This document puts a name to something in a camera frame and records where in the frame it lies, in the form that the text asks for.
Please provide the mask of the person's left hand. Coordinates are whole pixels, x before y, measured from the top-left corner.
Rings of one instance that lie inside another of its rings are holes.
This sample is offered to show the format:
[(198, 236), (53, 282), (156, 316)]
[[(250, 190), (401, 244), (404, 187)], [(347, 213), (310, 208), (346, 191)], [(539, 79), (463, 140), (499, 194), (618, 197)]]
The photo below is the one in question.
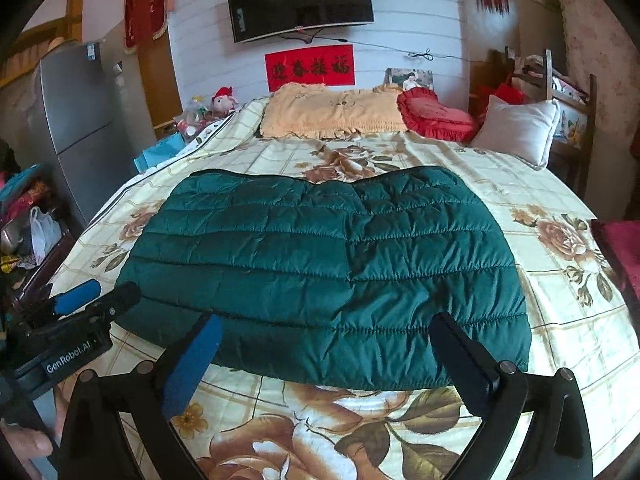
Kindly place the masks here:
[[(60, 444), (68, 402), (59, 386), (54, 387), (52, 391), (55, 402), (54, 440), (57, 444)], [(1, 431), (15, 456), (21, 461), (21, 464), (29, 474), (29, 478), (41, 480), (42, 474), (34, 466), (34, 460), (36, 458), (46, 458), (52, 453), (52, 441), (42, 432), (17, 425), (7, 425), (4, 420), (1, 421)]]

